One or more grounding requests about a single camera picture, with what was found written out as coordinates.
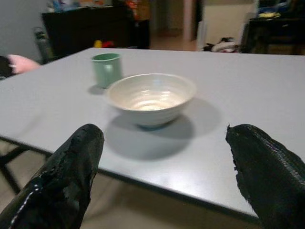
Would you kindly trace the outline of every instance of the white ceramic bowl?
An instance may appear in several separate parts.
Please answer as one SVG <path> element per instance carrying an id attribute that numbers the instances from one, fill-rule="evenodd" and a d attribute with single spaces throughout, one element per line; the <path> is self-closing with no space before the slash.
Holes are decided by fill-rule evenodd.
<path id="1" fill-rule="evenodd" d="M 134 124 L 158 126 L 175 119 L 194 97 L 195 84 L 177 75 L 134 75 L 113 83 L 107 91 L 111 105 Z"/>

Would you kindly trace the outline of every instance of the gray table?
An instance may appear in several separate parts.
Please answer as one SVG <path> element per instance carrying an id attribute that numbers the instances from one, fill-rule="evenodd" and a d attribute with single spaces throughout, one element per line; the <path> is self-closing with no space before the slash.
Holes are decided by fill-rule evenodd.
<path id="1" fill-rule="evenodd" d="M 145 131 L 96 88 L 90 58 L 122 54 L 125 76 L 173 73 L 198 93 L 171 125 Z M 210 206 L 255 216 L 239 193 L 226 127 L 254 124 L 305 159 L 302 56 L 88 49 L 0 82 L 0 134 L 54 152 L 78 127 L 105 132 L 99 168 Z"/>

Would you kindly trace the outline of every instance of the green mug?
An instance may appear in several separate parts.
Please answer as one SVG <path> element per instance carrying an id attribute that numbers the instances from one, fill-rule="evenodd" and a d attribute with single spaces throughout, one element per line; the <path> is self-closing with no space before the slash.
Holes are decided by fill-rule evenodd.
<path id="1" fill-rule="evenodd" d="M 104 53 L 92 57 L 97 86 L 107 88 L 122 79 L 121 56 L 117 53 Z"/>

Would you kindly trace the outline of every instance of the pink cushion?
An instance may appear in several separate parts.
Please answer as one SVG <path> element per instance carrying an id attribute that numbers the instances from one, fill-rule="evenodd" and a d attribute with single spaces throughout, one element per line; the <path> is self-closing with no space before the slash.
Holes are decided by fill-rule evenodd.
<path id="1" fill-rule="evenodd" d="M 8 58 L 13 65 L 14 74 L 25 73 L 40 67 L 37 62 L 23 56 L 10 54 Z"/>

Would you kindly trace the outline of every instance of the floor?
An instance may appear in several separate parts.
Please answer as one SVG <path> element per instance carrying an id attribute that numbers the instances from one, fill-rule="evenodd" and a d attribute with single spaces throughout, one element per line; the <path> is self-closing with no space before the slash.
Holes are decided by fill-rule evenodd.
<path id="1" fill-rule="evenodd" d="M 152 49 L 194 51 L 195 41 L 183 42 L 181 35 L 152 37 Z M 0 141 L 0 152 L 15 146 Z M 44 157 L 27 151 L 9 167 L 24 186 L 43 165 Z M 0 175 L 0 212 L 14 198 Z M 157 194 L 150 190 L 98 174 L 91 203 L 81 229 L 260 229 L 261 227 L 203 207 Z"/>
<path id="2" fill-rule="evenodd" d="M 151 36 L 151 49 L 196 51 L 196 40 L 186 42 L 179 31 L 162 31 Z"/>

